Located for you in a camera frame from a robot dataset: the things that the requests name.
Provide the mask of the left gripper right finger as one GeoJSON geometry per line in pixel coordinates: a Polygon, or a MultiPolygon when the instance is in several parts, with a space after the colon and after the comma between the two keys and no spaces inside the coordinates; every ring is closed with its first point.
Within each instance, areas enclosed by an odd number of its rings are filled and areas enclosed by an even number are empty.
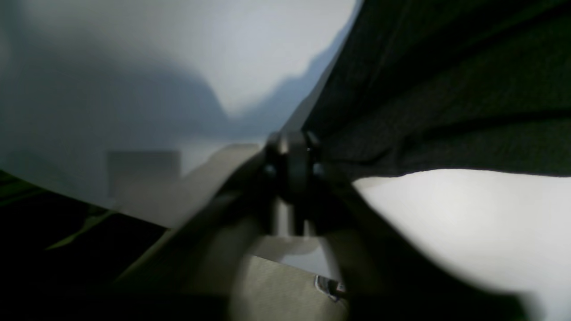
{"type": "Polygon", "coordinates": [[[460,280],[421,254],[324,162],[310,133],[294,134],[294,231],[306,221],[337,263],[350,321],[526,321],[514,294],[460,280]]]}

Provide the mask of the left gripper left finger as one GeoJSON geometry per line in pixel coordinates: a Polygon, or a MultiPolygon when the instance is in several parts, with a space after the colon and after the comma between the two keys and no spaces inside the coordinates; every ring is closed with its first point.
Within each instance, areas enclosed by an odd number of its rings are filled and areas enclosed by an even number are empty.
{"type": "Polygon", "coordinates": [[[230,321],[251,248],[273,231],[284,134],[243,163],[210,203],[113,287],[120,321],[230,321]]]}

